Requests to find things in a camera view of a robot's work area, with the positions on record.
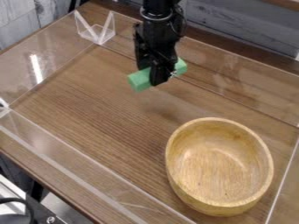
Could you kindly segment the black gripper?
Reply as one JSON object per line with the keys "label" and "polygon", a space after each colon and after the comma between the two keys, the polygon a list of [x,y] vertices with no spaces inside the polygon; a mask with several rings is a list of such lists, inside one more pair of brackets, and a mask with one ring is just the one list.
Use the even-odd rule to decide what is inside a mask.
{"label": "black gripper", "polygon": [[177,42],[185,35],[186,18],[181,12],[167,17],[142,12],[143,21],[135,23],[135,59],[137,67],[150,67],[150,82],[158,86],[167,82],[176,71],[178,54]]}

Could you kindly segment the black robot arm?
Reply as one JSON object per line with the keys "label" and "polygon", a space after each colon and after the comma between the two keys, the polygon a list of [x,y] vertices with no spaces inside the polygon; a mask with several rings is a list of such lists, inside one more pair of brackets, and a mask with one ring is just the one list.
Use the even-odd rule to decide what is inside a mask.
{"label": "black robot arm", "polygon": [[150,68],[153,86],[169,81],[180,61],[176,46],[188,26],[181,1],[145,0],[141,7],[143,21],[134,25],[137,66]]}

